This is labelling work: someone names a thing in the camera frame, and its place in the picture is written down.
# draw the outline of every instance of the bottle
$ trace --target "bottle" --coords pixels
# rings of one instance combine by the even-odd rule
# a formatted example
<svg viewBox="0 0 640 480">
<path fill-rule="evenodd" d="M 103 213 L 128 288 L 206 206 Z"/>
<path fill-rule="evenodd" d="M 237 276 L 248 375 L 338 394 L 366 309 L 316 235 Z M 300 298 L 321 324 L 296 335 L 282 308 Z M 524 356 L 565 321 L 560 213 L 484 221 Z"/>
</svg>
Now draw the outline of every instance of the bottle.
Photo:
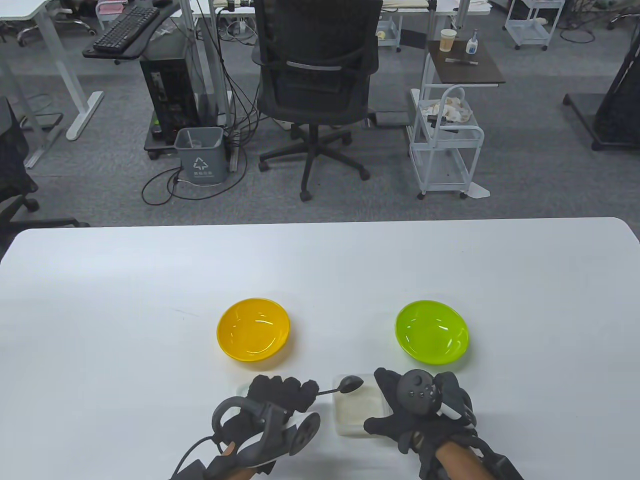
<svg viewBox="0 0 640 480">
<path fill-rule="evenodd" d="M 478 51 L 478 30 L 474 30 L 474 36 L 467 42 L 467 53 L 473 55 Z"/>
</svg>

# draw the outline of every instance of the yellow bowl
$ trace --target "yellow bowl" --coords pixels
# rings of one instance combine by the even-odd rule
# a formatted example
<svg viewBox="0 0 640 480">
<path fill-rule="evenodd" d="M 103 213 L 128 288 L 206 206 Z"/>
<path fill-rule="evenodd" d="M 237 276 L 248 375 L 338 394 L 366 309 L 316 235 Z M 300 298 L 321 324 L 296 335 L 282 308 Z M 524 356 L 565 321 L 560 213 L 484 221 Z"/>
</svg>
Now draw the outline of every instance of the yellow bowl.
<svg viewBox="0 0 640 480">
<path fill-rule="evenodd" d="M 259 362 L 284 347 L 290 330 L 284 308 L 266 298 L 248 298 L 230 307 L 220 318 L 218 344 L 240 362 Z"/>
</svg>

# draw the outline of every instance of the plastic cup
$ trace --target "plastic cup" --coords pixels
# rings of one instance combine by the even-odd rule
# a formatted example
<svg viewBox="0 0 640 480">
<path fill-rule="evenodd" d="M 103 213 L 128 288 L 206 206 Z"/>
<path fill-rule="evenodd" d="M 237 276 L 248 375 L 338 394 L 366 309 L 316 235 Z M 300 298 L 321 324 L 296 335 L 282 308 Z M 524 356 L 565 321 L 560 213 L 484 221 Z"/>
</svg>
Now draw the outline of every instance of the plastic cup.
<svg viewBox="0 0 640 480">
<path fill-rule="evenodd" d="M 451 52 L 453 41 L 456 39 L 458 32 L 451 28 L 445 28 L 440 31 L 440 51 Z"/>
</svg>

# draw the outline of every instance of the black mesh chair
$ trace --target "black mesh chair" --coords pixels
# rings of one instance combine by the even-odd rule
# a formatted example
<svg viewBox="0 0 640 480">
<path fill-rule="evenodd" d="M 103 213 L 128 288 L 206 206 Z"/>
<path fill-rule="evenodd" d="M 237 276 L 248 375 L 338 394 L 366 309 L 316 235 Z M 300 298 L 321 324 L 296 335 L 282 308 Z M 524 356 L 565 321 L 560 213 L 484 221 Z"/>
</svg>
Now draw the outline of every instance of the black mesh chair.
<svg viewBox="0 0 640 480">
<path fill-rule="evenodd" d="M 16 199 L 0 212 L 0 253 L 7 248 L 13 237 L 29 228 L 51 228 L 73 225 L 88 227 L 88 223 L 75 218 L 57 218 L 53 220 L 12 221 L 20 207 L 29 212 L 40 208 L 33 198 L 27 198 L 38 186 L 27 174 L 24 159 L 29 154 L 29 145 L 20 129 L 6 97 L 0 97 L 0 202 Z"/>
<path fill-rule="evenodd" d="M 359 163 L 327 145 L 351 143 L 349 131 L 318 136 L 319 125 L 349 125 L 367 116 L 369 77 L 378 69 L 376 27 L 382 0 L 255 0 L 260 65 L 258 109 L 292 122 L 291 138 L 302 143 L 260 155 L 268 159 L 307 154 L 300 199 L 311 199 L 307 181 L 314 158 L 324 155 L 360 173 Z M 308 133 L 300 125 L 309 125 Z"/>
</svg>

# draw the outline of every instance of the clear plastic container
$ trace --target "clear plastic container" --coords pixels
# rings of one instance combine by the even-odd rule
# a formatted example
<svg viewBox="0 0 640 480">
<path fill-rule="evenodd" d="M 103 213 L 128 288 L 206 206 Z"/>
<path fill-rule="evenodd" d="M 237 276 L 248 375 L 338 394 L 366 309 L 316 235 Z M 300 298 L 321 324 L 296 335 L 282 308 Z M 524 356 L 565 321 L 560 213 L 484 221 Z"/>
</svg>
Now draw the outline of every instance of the clear plastic container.
<svg viewBox="0 0 640 480">
<path fill-rule="evenodd" d="M 333 387 L 337 388 L 345 376 L 335 377 Z M 392 413 L 374 376 L 358 376 L 364 380 L 358 390 L 350 394 L 333 394 L 333 419 L 340 436 L 370 436 L 364 429 L 364 421 L 369 417 L 387 417 Z"/>
</svg>

